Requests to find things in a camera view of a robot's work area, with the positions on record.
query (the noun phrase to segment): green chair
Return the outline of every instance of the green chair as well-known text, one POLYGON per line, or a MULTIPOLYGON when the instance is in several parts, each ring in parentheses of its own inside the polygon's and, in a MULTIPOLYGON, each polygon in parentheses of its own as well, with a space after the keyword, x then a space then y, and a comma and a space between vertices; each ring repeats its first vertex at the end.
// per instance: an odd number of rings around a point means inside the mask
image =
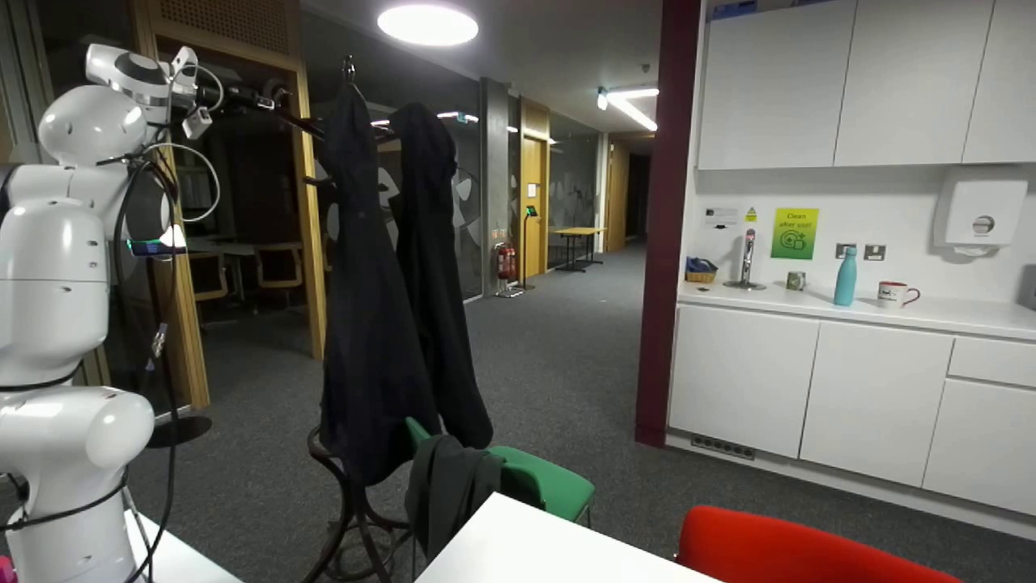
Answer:
MULTIPOLYGON (((429 442, 415 419, 409 419, 409 435, 415 450, 429 442)), ((501 463, 501 473, 508 473, 511 482, 539 497, 543 511, 590 524, 596 486, 584 477, 518 446, 496 444, 485 450, 501 463)))

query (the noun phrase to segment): hanging coat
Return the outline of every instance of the hanging coat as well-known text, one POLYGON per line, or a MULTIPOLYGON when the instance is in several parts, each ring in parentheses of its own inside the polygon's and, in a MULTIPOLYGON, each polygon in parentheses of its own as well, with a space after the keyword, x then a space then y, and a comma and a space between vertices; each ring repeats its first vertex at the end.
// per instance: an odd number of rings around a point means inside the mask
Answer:
POLYGON ((412 296, 434 402, 460 444, 485 446, 491 442, 491 420, 471 369, 453 254, 453 135, 422 105, 396 111, 387 123, 401 139, 401 216, 396 254, 412 296))
POLYGON ((409 414, 429 430, 441 423, 415 312, 378 209, 368 111, 349 81, 323 127, 320 162, 336 184, 340 209, 320 437, 362 486, 373 486, 412 459, 409 414))

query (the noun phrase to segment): backsplash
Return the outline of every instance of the backsplash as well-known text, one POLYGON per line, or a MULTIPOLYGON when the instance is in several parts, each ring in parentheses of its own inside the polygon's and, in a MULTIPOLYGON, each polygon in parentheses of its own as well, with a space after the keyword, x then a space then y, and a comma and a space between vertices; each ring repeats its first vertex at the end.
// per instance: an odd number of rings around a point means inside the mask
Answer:
POLYGON ((879 242, 883 263, 858 263, 858 298, 873 298, 878 281, 901 280, 927 298, 1036 304, 1036 193, 1029 184, 1016 240, 988 259, 949 259, 931 242, 934 201, 944 170, 821 170, 821 172, 702 172, 685 197, 684 256, 704 256, 718 281, 734 280, 738 236, 755 208, 755 281, 782 284, 806 273, 812 293, 834 288, 834 242, 879 242), (704 209, 734 215, 715 229, 704 209), (816 208, 812 259, 770 259, 778 208, 816 208))

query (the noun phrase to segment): kitchen counter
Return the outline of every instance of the kitchen counter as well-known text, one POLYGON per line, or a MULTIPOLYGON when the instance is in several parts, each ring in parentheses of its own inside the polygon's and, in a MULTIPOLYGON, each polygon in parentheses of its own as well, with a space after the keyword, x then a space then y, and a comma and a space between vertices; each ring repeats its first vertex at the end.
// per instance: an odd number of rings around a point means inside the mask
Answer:
POLYGON ((918 298, 907 307, 878 307, 873 298, 858 298, 851 307, 839 307, 825 293, 791 293, 782 284, 750 293, 727 284, 678 284, 678 302, 1036 344, 1036 312, 997 302, 918 298))

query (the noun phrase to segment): wall cabinet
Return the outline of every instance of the wall cabinet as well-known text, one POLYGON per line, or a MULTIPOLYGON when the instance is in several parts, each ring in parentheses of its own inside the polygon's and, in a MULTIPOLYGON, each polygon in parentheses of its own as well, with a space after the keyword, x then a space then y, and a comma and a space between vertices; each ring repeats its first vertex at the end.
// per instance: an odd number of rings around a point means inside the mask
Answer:
POLYGON ((962 162, 992 0, 858 0, 834 166, 962 162))
POLYGON ((1036 516, 1036 391, 944 381, 927 490, 1036 516))
POLYGON ((833 166, 855 0, 715 19, 698 170, 833 166))
POLYGON ((1031 26, 1031 0, 997 0, 965 162, 1036 162, 1031 26))
POLYGON ((798 456, 918 486, 949 353, 949 335, 821 324, 798 456))
POLYGON ((669 426, 797 456, 816 321, 675 307, 669 426))

